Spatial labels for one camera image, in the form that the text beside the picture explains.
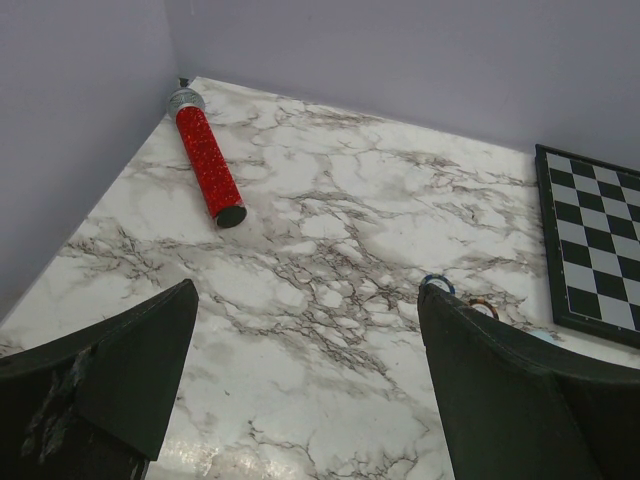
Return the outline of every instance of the blue ring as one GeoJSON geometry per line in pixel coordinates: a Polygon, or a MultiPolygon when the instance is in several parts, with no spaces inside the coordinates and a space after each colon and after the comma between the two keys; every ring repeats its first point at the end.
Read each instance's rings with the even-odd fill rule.
{"type": "Polygon", "coordinates": [[[449,287],[449,293],[451,295],[455,295],[456,294],[456,288],[453,286],[453,283],[451,283],[449,281],[449,279],[447,277],[443,276],[443,275],[436,275],[436,274],[427,275],[426,277],[424,277],[422,279],[422,282],[420,283],[420,285],[424,286],[424,285],[426,285],[427,283],[429,283],[432,280],[441,280],[441,281],[443,281],[449,287]]]}

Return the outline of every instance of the black cap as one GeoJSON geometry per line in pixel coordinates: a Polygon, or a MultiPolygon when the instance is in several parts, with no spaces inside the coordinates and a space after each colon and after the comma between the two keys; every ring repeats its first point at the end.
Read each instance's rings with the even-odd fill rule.
{"type": "Polygon", "coordinates": [[[216,225],[220,228],[231,228],[242,223],[247,216],[247,209],[241,205],[226,207],[216,217],[216,225]]]}

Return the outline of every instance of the white square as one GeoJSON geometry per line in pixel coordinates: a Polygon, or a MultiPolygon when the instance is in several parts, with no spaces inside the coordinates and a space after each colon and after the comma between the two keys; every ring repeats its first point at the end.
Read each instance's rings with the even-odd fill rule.
{"type": "Polygon", "coordinates": [[[574,175],[573,182],[576,185],[576,190],[593,193],[594,195],[600,196],[600,188],[598,187],[598,182],[593,178],[583,177],[582,175],[574,175]]]}
{"type": "Polygon", "coordinates": [[[628,278],[623,279],[623,281],[629,303],[640,305],[640,282],[628,278]]]}
{"type": "Polygon", "coordinates": [[[551,191],[554,200],[568,203],[569,205],[580,206],[580,202],[578,202],[578,192],[575,189],[552,183],[551,191]]]}
{"type": "Polygon", "coordinates": [[[618,255],[640,262],[640,242],[618,235],[611,235],[611,240],[618,255]]]}
{"type": "Polygon", "coordinates": [[[631,307],[627,302],[604,295],[598,295],[598,302],[600,303],[602,321],[617,327],[635,330],[631,307]]]}
{"type": "Polygon", "coordinates": [[[566,157],[560,157],[558,155],[547,155],[547,163],[550,168],[555,168],[556,170],[561,170],[563,172],[571,172],[571,160],[566,157]]]}
{"type": "Polygon", "coordinates": [[[604,203],[604,211],[609,215],[613,215],[614,217],[618,218],[624,218],[626,220],[631,220],[629,207],[626,203],[607,197],[602,197],[602,203],[604,203]]]}
{"type": "Polygon", "coordinates": [[[591,267],[599,272],[609,273],[617,277],[622,276],[618,256],[615,253],[605,252],[597,248],[589,248],[591,267]]]}
{"type": "Polygon", "coordinates": [[[631,190],[630,188],[622,187],[622,193],[627,203],[640,207],[640,192],[637,190],[631,190]]]}
{"type": "Polygon", "coordinates": [[[585,292],[598,293],[593,270],[575,263],[562,262],[564,281],[567,287],[579,288],[585,292]]]}
{"type": "Polygon", "coordinates": [[[618,174],[614,170],[607,170],[602,167],[593,167],[593,171],[596,173],[597,180],[610,183],[611,185],[620,186],[620,179],[618,179],[618,174]]]}
{"type": "Polygon", "coordinates": [[[558,220],[558,238],[560,240],[566,240],[568,242],[577,243],[578,245],[587,244],[587,235],[584,232],[584,228],[575,223],[565,222],[564,220],[558,220]]]}
{"type": "Polygon", "coordinates": [[[607,215],[605,213],[580,207],[580,214],[582,215],[582,224],[585,227],[595,228],[596,230],[602,230],[603,232],[609,231],[609,220],[607,220],[607,215]]]}

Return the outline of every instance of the chessboard frame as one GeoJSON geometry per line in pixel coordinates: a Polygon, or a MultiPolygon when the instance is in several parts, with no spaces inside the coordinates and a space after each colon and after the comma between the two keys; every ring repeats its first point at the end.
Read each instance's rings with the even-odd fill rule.
{"type": "Polygon", "coordinates": [[[549,287],[551,290],[551,308],[554,323],[583,333],[595,335],[606,340],[611,340],[634,348],[640,348],[640,332],[617,327],[603,321],[573,313],[569,310],[569,302],[566,298],[567,287],[562,273],[562,249],[560,246],[560,237],[557,233],[555,207],[553,204],[553,195],[551,193],[551,178],[547,163],[547,154],[579,160],[593,166],[637,177],[640,177],[640,172],[545,145],[536,145],[536,173],[538,176],[538,192],[540,195],[542,228],[547,253],[549,287]]]}

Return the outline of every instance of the scuff mark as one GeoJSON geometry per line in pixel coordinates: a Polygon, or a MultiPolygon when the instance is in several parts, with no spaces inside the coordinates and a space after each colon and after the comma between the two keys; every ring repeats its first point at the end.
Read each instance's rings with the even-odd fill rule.
{"type": "Polygon", "coordinates": [[[91,363],[91,350],[92,348],[89,347],[79,352],[73,361],[73,365],[66,372],[61,374],[56,371],[51,372],[51,386],[49,391],[40,408],[38,408],[31,418],[31,421],[27,424],[25,431],[26,438],[20,450],[22,456],[30,455],[39,443],[42,448],[38,456],[38,462],[43,463],[48,455],[55,453],[62,445],[64,434],[73,420],[72,399],[69,397],[72,396],[78,384],[86,375],[87,367],[91,363]],[[54,400],[56,400],[56,405],[62,403],[64,406],[65,402],[69,404],[60,416],[58,412],[50,412],[47,414],[47,410],[54,400]],[[41,426],[41,441],[38,442],[39,435],[36,430],[41,426]]]}

